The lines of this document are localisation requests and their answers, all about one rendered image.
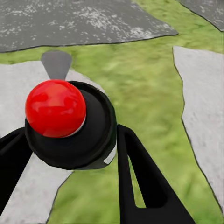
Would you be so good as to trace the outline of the insectifuge atomizer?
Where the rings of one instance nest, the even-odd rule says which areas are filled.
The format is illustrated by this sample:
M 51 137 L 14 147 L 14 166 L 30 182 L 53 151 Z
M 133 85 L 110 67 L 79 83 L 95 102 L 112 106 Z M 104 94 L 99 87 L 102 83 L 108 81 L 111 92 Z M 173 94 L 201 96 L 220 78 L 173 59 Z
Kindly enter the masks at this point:
M 65 170 L 107 167 L 117 151 L 115 110 L 101 90 L 65 81 L 72 64 L 63 50 L 42 53 L 50 80 L 35 86 L 25 103 L 29 148 L 49 166 Z

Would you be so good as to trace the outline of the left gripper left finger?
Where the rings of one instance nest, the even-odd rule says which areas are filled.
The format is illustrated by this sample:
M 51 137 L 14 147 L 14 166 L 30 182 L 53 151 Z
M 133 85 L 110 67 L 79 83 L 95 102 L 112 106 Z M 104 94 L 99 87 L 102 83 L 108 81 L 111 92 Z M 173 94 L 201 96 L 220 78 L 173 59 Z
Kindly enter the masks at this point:
M 25 127 L 15 129 L 0 138 L 0 215 L 32 153 L 25 135 Z

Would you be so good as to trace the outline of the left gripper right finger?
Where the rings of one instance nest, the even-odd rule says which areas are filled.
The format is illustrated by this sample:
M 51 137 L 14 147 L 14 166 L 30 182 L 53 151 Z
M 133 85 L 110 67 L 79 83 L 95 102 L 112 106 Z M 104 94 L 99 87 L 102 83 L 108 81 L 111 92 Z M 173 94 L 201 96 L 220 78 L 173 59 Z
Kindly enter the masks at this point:
M 196 224 L 135 132 L 117 125 L 120 224 Z M 128 156 L 146 208 L 135 205 Z

